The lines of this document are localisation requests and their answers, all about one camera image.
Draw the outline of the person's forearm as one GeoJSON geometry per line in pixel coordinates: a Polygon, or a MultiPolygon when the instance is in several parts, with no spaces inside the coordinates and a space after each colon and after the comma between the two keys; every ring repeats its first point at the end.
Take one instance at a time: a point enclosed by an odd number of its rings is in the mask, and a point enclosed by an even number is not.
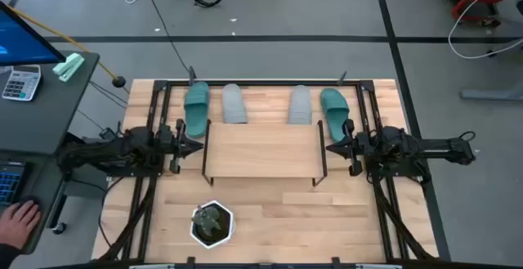
{"type": "Polygon", "coordinates": [[[0,244],[0,269],[9,269],[21,250],[9,244],[0,244]]]}

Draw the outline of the mint green stapler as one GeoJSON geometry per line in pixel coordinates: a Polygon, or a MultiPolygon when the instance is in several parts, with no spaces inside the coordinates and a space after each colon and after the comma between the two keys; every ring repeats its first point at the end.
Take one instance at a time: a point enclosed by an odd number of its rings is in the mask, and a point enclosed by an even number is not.
{"type": "Polygon", "coordinates": [[[80,68],[85,59],[78,53],[72,53],[66,57],[65,62],[57,64],[53,69],[53,73],[58,76],[61,82],[68,82],[69,79],[80,68]]]}

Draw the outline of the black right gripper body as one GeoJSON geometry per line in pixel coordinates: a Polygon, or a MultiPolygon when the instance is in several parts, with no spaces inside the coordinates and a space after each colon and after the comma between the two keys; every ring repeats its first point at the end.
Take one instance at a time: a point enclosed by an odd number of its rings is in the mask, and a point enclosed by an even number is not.
{"type": "Polygon", "coordinates": [[[349,173],[351,176],[358,176],[363,172],[362,163],[357,159],[358,155],[368,155],[371,151],[369,143],[369,135],[367,132],[358,132],[353,135],[355,131],[354,121],[352,119],[346,120],[346,135],[349,138],[349,158],[351,159],[351,166],[349,173]]]}

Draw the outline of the small green cactus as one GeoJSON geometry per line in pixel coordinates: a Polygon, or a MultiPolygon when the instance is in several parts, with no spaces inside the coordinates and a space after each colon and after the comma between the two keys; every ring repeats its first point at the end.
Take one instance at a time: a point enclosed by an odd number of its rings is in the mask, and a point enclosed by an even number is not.
{"type": "Polygon", "coordinates": [[[199,226],[204,234],[212,236],[214,230],[219,231],[221,229],[220,223],[220,212],[217,208],[208,206],[198,206],[197,210],[192,217],[192,221],[196,226],[199,226]]]}

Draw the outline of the white desk calculator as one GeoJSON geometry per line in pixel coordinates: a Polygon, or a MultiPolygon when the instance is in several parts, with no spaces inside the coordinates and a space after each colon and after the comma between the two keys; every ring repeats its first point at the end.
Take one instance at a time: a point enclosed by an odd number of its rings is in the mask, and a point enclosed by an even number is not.
{"type": "Polygon", "coordinates": [[[11,101],[32,101],[41,82],[40,65],[11,66],[2,98],[11,101]]]}

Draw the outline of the computer monitor with blue screen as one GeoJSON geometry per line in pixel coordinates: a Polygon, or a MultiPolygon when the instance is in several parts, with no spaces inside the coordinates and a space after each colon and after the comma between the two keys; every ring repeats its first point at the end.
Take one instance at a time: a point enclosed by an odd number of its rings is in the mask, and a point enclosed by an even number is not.
{"type": "Polygon", "coordinates": [[[0,66],[62,62],[62,53],[0,1],[0,66]]]}

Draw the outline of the person's hand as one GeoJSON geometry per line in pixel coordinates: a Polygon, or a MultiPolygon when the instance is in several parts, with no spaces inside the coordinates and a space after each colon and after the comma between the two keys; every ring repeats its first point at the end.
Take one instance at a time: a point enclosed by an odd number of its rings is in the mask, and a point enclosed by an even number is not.
{"type": "Polygon", "coordinates": [[[28,213],[25,211],[32,204],[27,202],[18,212],[18,204],[7,208],[0,216],[0,244],[9,244],[22,249],[31,232],[40,221],[41,212],[33,207],[28,213]]]}

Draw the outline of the grey table foot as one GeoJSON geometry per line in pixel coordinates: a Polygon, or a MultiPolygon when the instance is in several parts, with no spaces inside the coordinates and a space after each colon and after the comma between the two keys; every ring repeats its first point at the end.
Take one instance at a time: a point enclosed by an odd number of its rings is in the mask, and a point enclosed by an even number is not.
{"type": "MultiPolygon", "coordinates": [[[[507,47],[493,47],[481,57],[495,57],[502,52],[519,48],[523,51],[523,38],[518,38],[507,43],[507,47]]],[[[462,89],[459,92],[462,99],[483,101],[523,101],[523,78],[509,88],[499,90],[487,89],[462,89]]]]}

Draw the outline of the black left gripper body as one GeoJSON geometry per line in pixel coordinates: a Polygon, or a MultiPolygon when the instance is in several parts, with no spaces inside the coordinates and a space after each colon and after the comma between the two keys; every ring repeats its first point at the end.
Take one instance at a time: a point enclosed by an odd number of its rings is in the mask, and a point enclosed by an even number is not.
{"type": "Polygon", "coordinates": [[[180,173],[179,160],[181,157],[181,134],[183,133],[183,120],[178,119],[175,125],[176,133],[167,124],[160,124],[157,131],[159,148],[163,154],[172,155],[169,163],[169,170],[174,174],[180,173]]]}

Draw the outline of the dark grey desk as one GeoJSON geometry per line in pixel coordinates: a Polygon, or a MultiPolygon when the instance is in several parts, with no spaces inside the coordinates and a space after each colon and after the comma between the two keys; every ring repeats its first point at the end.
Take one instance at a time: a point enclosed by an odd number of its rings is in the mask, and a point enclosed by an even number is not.
{"type": "Polygon", "coordinates": [[[81,56],[85,61],[66,83],[53,73],[53,64],[42,65],[43,81],[32,101],[0,97],[0,161],[25,162],[19,198],[34,195],[40,199],[40,221],[23,254],[36,249],[43,231],[60,214],[66,184],[56,154],[69,137],[69,126],[100,59],[96,53],[83,52],[81,56]]]}

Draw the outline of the backlit black keyboard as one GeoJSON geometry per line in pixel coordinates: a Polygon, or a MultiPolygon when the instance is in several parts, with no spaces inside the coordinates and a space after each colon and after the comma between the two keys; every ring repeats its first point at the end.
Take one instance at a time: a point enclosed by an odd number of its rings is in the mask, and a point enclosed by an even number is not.
{"type": "Polygon", "coordinates": [[[0,205],[14,204],[23,189],[25,162],[0,161],[0,205]]]}

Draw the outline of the wooden shelf with black legs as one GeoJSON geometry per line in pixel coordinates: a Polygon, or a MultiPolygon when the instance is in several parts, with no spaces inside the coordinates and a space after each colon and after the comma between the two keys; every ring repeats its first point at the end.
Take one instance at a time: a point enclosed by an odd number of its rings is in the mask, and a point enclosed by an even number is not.
{"type": "Polygon", "coordinates": [[[208,123],[202,176],[216,178],[309,178],[313,187],[327,176],[323,122],[208,123]]]}

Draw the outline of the grey rubber slide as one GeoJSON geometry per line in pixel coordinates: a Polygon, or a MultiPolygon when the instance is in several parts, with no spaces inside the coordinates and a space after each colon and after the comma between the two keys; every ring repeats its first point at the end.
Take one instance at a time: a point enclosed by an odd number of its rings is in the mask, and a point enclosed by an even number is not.
{"type": "Polygon", "coordinates": [[[311,93],[304,85],[293,87],[288,109],[288,123],[308,125],[311,124],[311,93]]]}
{"type": "Polygon", "coordinates": [[[222,89],[222,113],[224,123],[248,122],[242,91],[235,83],[227,84],[222,89]]]}

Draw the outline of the green rubber slide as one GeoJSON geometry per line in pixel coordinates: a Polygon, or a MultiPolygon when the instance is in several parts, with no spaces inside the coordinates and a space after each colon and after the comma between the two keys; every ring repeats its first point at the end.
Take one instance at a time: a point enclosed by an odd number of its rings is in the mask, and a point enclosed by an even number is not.
{"type": "Polygon", "coordinates": [[[184,100],[186,133],[189,137],[199,138],[205,135],[209,103],[210,89],[206,83],[197,82],[189,87],[184,100]]]}
{"type": "Polygon", "coordinates": [[[325,88],[320,93],[320,104],[332,141],[341,141],[345,136],[342,125],[350,112],[346,98],[334,88],[325,88]]]}

